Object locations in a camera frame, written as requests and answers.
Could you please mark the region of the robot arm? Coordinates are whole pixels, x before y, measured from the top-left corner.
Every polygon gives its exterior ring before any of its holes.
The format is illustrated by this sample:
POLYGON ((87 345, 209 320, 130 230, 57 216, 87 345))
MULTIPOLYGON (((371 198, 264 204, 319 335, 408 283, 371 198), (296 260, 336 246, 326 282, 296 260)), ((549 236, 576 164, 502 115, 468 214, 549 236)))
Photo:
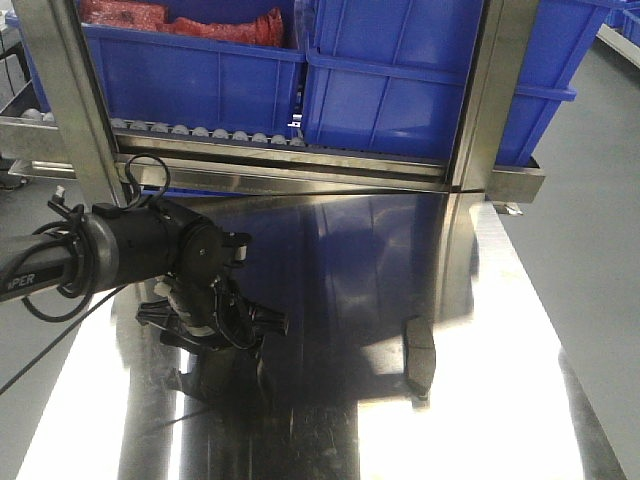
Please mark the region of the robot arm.
POLYGON ((47 323, 79 326, 95 311, 93 296, 155 280, 156 300, 136 312, 159 329, 162 344, 213 366, 216 388, 225 384, 237 352, 260 363, 264 337, 285 335, 282 313, 246 299, 232 277, 246 259, 246 233, 226 232, 212 220, 165 198, 163 185, 145 196, 124 168, 130 202, 68 207, 62 188, 48 201, 59 220, 1 248, 1 299, 18 299, 47 323))

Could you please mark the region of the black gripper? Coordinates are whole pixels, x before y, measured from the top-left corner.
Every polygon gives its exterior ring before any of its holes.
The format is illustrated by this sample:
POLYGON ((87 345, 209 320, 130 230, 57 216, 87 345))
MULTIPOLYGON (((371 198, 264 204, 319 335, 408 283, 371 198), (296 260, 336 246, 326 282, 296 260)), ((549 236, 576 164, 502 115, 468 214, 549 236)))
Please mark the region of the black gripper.
POLYGON ((214 398, 218 391, 210 358, 191 352, 254 350, 262 402, 273 405, 275 387, 264 360, 264 336, 285 336, 289 322, 285 314, 243 296, 232 278, 243 266, 252 237, 226 232, 181 205, 166 202, 162 212, 180 226, 177 256, 155 285, 160 298, 141 303, 136 320, 158 328, 163 344, 181 348, 178 367, 166 377, 167 387, 192 398, 214 398))

